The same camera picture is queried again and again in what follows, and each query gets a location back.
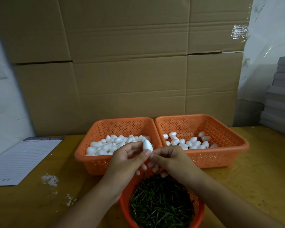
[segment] table surface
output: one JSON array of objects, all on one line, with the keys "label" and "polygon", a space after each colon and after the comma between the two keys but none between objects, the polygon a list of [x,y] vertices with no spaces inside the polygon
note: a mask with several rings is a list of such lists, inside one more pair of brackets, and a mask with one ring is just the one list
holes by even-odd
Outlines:
[{"label": "table surface", "polygon": [[[257,208],[285,224],[285,135],[264,126],[234,127],[250,143],[227,168],[204,171]],[[101,177],[91,176],[74,151],[84,135],[65,139],[17,186],[0,187],[0,227],[48,227],[83,197]],[[57,178],[57,186],[42,180]],[[119,204],[99,228],[129,228]],[[224,227],[206,207],[201,228]]]}]

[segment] fingernail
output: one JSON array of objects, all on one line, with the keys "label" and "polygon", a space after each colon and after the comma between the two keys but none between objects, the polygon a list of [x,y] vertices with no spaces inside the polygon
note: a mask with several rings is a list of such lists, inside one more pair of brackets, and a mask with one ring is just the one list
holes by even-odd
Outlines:
[{"label": "fingernail", "polygon": [[145,152],[145,155],[146,155],[147,157],[149,157],[150,154],[151,154],[151,150],[149,150],[149,149],[146,149],[144,152]]}]

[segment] person's left hand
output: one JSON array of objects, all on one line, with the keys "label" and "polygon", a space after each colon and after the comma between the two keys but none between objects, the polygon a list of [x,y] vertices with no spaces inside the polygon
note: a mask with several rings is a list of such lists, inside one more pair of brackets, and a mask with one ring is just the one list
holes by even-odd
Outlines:
[{"label": "person's left hand", "polygon": [[[122,191],[134,174],[140,175],[138,168],[147,170],[144,162],[150,156],[151,151],[149,149],[143,151],[142,145],[142,142],[130,142],[117,149],[112,155],[108,169],[99,184],[113,195],[114,203],[119,200]],[[139,155],[130,159],[135,153]]]}]

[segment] shiny tape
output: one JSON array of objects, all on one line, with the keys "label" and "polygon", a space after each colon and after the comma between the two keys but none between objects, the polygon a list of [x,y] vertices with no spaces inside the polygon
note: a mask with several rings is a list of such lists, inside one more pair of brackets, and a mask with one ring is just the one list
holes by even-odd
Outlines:
[{"label": "shiny tape", "polygon": [[248,33],[248,26],[245,25],[234,25],[231,31],[231,37],[233,39],[241,39],[244,38],[244,42],[246,41]]}]

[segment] paper sheet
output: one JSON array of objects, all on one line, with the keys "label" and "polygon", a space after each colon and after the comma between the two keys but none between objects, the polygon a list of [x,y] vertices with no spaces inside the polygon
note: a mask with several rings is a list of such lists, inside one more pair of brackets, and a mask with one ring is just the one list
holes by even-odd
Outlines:
[{"label": "paper sheet", "polygon": [[18,185],[64,137],[30,137],[0,155],[0,186]]}]

